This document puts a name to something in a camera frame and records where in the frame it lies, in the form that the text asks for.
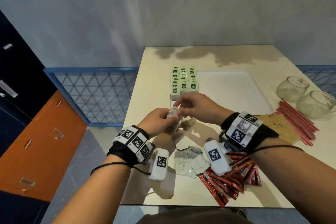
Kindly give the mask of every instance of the glass mug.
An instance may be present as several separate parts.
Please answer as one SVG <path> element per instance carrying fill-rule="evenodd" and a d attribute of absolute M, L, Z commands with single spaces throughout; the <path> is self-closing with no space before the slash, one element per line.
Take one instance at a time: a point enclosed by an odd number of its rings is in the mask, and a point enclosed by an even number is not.
<path fill-rule="evenodd" d="M 319 119 L 336 111 L 336 100 L 328 93 L 313 90 L 297 102 L 296 109 L 309 118 Z"/>
<path fill-rule="evenodd" d="M 289 76 L 279 84 L 275 93 L 286 101 L 297 101 L 303 96 L 309 87 L 309 83 L 302 78 Z"/>

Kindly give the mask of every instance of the table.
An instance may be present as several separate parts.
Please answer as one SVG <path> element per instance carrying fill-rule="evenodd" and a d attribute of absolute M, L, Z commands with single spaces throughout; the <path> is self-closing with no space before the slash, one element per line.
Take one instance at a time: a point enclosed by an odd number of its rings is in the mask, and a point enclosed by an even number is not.
<path fill-rule="evenodd" d="M 271 106 L 276 109 L 279 97 L 276 87 L 288 76 L 298 76 L 310 83 L 308 91 L 319 90 L 296 66 L 273 45 L 201 46 L 201 47 L 150 47 L 145 48 L 128 107 L 124 126 L 138 124 L 155 108 L 170 108 L 170 73 L 174 66 L 195 65 L 197 70 L 238 69 L 254 78 Z M 295 145 L 324 163 L 336 168 L 334 139 L 336 113 L 322 120 L 314 121 L 320 129 L 316 133 L 314 146 L 306 146 L 301 141 Z M 218 136 L 220 127 L 213 124 L 200 125 L 201 137 Z M 170 137 L 161 134 L 152 139 L 159 148 L 174 151 Z M 170 175 L 174 168 L 174 154 L 168 160 Z M 199 178 L 170 176 L 173 196 L 165 192 L 165 186 L 150 181 L 146 175 L 132 170 L 122 204 L 140 205 L 189 205 L 218 206 Z M 260 171 L 262 187 L 247 186 L 245 194 L 239 194 L 235 201 L 229 199 L 230 207 L 275 207 L 293 208 L 270 180 Z"/>

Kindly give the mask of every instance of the black cable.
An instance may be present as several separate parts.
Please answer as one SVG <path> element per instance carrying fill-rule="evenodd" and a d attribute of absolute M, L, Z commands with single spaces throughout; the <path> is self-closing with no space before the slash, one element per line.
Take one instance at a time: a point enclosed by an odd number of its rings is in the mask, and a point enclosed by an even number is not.
<path fill-rule="evenodd" d="M 253 153 L 256 153 L 257 151 L 261 151 L 261 150 L 265 150 L 265 149 L 269 149 L 269 148 L 294 148 L 294 149 L 304 151 L 301 148 L 296 147 L 294 145 L 270 145 L 270 146 L 264 146 L 264 147 L 260 147 L 258 149 L 254 149 L 252 152 L 249 153 L 249 155 L 251 155 Z"/>
<path fill-rule="evenodd" d="M 130 168 L 133 168 L 131 165 L 129 165 L 129 164 L 126 163 L 126 162 L 112 162 L 112 163 L 106 163 L 106 164 L 100 165 L 100 166 L 96 167 L 95 169 L 93 169 L 93 170 L 91 171 L 90 176 L 91 176 L 91 175 L 93 174 L 93 172 L 96 171 L 97 169 L 102 168 L 102 167 L 106 167 L 106 166 L 110 166 L 110 165 L 125 165 L 125 166 L 128 166 L 128 167 L 130 167 Z M 137 167 L 134 167 L 134 169 L 140 171 L 141 173 L 143 173 L 143 174 L 145 174 L 145 175 L 151 175 L 151 173 L 146 173 L 146 172 L 140 170 L 140 169 L 137 168 Z"/>

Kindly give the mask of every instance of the person's left hand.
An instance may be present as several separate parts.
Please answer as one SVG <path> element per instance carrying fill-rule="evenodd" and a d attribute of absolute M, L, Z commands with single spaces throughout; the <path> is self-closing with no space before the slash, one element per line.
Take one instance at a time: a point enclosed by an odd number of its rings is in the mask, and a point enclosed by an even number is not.
<path fill-rule="evenodd" d="M 137 127 L 145 130 L 149 138 L 155 137 L 161 134 L 170 125 L 179 122 L 179 117 L 166 118 L 169 112 L 168 108 L 156 108 L 151 111 L 138 125 Z"/>

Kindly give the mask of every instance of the bundle of red sticks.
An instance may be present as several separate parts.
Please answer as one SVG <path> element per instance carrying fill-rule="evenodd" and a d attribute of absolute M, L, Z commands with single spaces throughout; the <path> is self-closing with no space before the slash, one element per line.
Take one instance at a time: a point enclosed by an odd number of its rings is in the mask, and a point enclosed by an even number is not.
<path fill-rule="evenodd" d="M 245 152 L 231 151 L 226 155 L 233 161 L 230 172 L 218 176 L 209 167 L 198 175 L 220 207 L 228 203 L 228 197 L 236 200 L 239 192 L 244 193 L 244 184 L 261 186 L 258 167 Z"/>
<path fill-rule="evenodd" d="M 311 120 L 299 113 L 286 101 L 279 102 L 279 108 L 274 114 L 282 114 L 293 129 L 300 135 L 302 142 L 305 145 L 313 146 L 312 140 L 316 139 L 314 133 L 319 129 L 314 126 Z"/>

